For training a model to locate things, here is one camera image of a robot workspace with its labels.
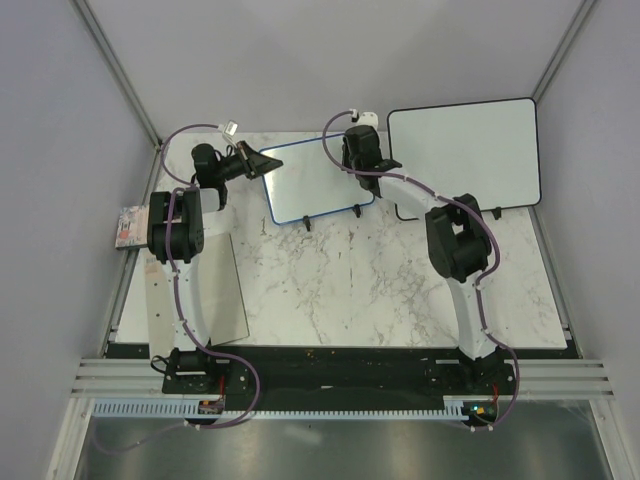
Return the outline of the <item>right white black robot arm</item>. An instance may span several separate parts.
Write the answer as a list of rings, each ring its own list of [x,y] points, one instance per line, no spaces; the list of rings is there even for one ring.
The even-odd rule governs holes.
[[[421,182],[398,172],[401,164],[385,159],[372,126],[356,125],[343,135],[342,165],[360,186],[423,218],[431,265],[449,287],[458,325],[458,348],[470,359],[458,368],[458,381],[467,392],[483,392],[494,381],[491,365],[482,360],[496,346],[486,332],[478,302],[478,281],[489,263],[492,236],[476,198],[464,194],[445,198]]]

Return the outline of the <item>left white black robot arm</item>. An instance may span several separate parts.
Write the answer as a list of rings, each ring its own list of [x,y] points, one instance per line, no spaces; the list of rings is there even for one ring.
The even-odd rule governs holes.
[[[144,279],[154,358],[248,336],[231,237],[207,235],[204,220],[226,207],[229,181],[260,178],[283,165],[245,141],[226,152],[200,143],[191,158],[191,184],[177,192],[155,192],[149,202]]]

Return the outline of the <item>blue framed small whiteboard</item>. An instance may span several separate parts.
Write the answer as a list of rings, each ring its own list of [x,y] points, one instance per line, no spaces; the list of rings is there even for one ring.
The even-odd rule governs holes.
[[[283,163],[263,177],[271,218],[277,225],[364,208],[374,202],[372,193],[327,157],[342,153],[340,134],[325,141],[316,137],[273,145],[260,153]]]

